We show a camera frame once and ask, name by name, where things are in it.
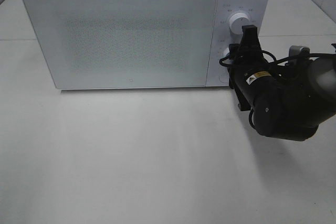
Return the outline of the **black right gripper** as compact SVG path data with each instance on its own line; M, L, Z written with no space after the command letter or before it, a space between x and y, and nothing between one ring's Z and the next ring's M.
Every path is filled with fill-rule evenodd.
M250 111L269 86L270 73L261 53L258 28L246 25L242 26L242 31L239 47L230 49L229 87L236 94L239 109Z

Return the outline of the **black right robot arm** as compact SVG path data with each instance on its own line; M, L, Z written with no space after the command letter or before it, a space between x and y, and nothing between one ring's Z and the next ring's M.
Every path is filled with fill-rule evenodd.
M292 141L312 137L335 115L335 54L291 46L287 57L267 61L257 27L242 27L227 59L229 86L250 126L262 136Z

